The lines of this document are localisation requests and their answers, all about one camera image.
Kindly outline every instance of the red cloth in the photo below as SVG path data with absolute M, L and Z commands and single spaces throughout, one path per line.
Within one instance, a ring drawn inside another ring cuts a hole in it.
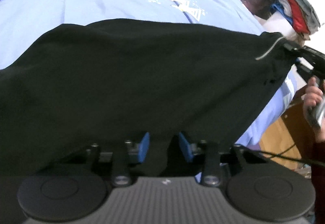
M 294 21 L 293 28 L 297 33 L 310 34 L 307 24 L 304 20 L 300 6 L 295 0 L 287 0 L 292 10 L 292 19 Z
M 313 160 L 325 162 L 325 142 L 314 144 Z M 316 224 L 325 224 L 325 167 L 312 165 L 311 181 L 316 191 Z

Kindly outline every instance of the human hand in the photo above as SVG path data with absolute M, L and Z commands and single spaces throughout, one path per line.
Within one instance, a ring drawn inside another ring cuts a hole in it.
M 320 88 L 315 87 L 316 84 L 316 78 L 312 77 L 308 80 L 308 86 L 306 88 L 306 95 L 303 100 L 303 115 L 306 120 L 307 119 L 307 113 L 309 107 L 314 107 L 318 103 L 321 103 L 323 92 Z M 315 132 L 315 141 L 317 143 L 319 142 L 325 142 L 325 118 L 322 120 L 322 126 L 321 129 L 313 128 Z

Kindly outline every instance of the black fabric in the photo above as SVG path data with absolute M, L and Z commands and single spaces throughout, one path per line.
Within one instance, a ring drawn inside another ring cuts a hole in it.
M 128 19 L 61 25 L 0 71 L 0 173 L 29 175 L 86 143 L 114 146 L 143 130 L 148 175 L 165 169 L 181 130 L 227 149 L 295 61 L 285 40 L 255 60 L 280 36 Z

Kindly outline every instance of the robotic hand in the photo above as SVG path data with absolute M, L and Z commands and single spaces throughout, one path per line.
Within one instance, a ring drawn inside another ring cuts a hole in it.
M 312 64 L 311 70 L 297 60 L 304 80 L 323 82 L 324 54 L 291 42 L 283 46 Z M 321 126 L 324 102 L 308 111 L 314 126 Z M 130 167 L 145 159 L 149 133 L 118 150 L 93 144 L 22 182 L 17 197 L 25 224 L 308 223 L 304 215 L 315 201 L 310 180 L 244 146 L 222 153 L 204 138 L 195 143 L 181 132 L 178 139 L 185 160 L 202 166 L 200 181 L 132 175 Z

